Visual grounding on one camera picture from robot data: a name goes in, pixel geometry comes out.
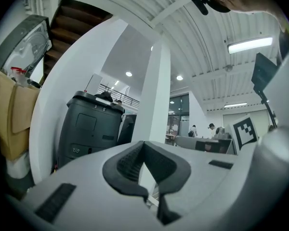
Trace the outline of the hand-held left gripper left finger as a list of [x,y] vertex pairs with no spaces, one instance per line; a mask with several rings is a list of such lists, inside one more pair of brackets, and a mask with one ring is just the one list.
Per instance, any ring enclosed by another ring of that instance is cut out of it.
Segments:
[[143,198],[118,193],[105,181],[102,169],[107,159],[136,143],[116,146],[79,157],[34,186],[21,201],[31,216],[63,183],[75,186],[52,223],[55,231],[158,231],[159,221]]

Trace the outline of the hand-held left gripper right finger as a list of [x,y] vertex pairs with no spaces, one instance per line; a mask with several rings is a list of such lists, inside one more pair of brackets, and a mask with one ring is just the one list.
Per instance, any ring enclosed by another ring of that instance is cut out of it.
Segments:
[[147,155],[172,167],[159,183],[158,218],[145,231],[248,231],[253,227],[247,179],[253,144],[239,155],[217,154],[145,142]]

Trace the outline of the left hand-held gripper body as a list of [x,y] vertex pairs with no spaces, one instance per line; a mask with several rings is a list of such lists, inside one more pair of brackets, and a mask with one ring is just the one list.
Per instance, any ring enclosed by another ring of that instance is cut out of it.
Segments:
[[218,127],[212,139],[177,136],[175,144],[191,150],[238,155],[243,145],[257,142],[258,138],[250,115],[246,115],[225,128]]

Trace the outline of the long ceiling lamp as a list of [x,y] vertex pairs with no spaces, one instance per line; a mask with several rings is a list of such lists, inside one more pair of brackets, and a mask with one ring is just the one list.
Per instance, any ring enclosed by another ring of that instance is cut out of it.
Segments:
[[235,104],[226,104],[224,106],[224,108],[233,108],[233,107],[241,107],[241,106],[245,106],[247,105],[247,102],[243,102],[243,103],[235,103]]
[[261,47],[271,46],[273,43],[273,37],[264,37],[242,41],[227,46],[228,53],[234,54],[242,51],[252,50]]

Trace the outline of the black tablet on stand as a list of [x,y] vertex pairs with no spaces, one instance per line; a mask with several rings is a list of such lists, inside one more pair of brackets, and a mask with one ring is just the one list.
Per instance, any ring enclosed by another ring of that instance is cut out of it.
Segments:
[[268,99],[263,91],[272,80],[276,72],[277,66],[272,61],[261,53],[256,54],[254,70],[251,78],[251,81],[254,84],[253,90],[260,97],[261,103],[265,105],[271,118],[273,128],[277,128],[277,124],[272,110],[269,107]]

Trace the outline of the dark grey waste bin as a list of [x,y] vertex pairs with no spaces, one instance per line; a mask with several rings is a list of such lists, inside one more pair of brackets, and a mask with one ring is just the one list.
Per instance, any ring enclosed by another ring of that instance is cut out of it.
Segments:
[[57,153],[61,168],[81,156],[116,146],[123,107],[101,95],[77,91],[67,103]]

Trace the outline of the white plastic container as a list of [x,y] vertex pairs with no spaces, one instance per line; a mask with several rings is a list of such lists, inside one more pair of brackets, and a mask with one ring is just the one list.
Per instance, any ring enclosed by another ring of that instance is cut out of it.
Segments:
[[28,151],[21,154],[17,159],[11,161],[6,159],[7,174],[14,179],[24,178],[30,171]]

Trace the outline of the black metal railing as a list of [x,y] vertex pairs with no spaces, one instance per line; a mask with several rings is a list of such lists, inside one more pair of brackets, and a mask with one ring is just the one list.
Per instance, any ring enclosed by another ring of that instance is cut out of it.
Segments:
[[131,108],[133,109],[138,109],[139,108],[139,105],[140,105],[140,102],[138,100],[135,100],[121,92],[118,92],[114,89],[111,89],[103,84],[100,84],[99,87],[98,87],[98,91],[97,93],[98,94],[101,94],[102,92],[109,92],[113,101],[115,100],[121,100],[122,101],[122,104],[125,105],[125,106],[130,106]]

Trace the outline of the large cardboard box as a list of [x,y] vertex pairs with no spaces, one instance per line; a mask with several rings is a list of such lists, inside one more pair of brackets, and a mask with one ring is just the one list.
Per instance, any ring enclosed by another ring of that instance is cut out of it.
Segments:
[[29,149],[29,130],[39,89],[22,87],[0,71],[0,149],[10,161]]

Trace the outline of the red-lidded clear jar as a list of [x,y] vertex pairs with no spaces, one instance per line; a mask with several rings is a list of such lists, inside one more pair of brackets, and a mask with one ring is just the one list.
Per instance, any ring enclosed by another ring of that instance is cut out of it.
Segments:
[[11,67],[11,79],[14,79],[15,82],[22,86],[22,87],[27,87],[27,77],[26,77],[26,70],[21,69],[19,67]]

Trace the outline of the gray appliance panel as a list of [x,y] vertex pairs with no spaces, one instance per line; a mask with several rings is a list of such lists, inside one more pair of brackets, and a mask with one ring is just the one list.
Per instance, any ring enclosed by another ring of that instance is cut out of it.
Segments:
[[12,72],[12,67],[26,71],[31,76],[36,65],[52,47],[49,36],[49,19],[30,15],[23,20],[0,45],[0,71]]

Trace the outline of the dark staircase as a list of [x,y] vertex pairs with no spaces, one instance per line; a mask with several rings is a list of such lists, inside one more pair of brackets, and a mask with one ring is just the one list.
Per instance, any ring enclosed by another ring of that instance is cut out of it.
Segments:
[[52,47],[44,55],[45,80],[62,55],[84,34],[113,15],[100,8],[76,1],[61,0],[50,27]]

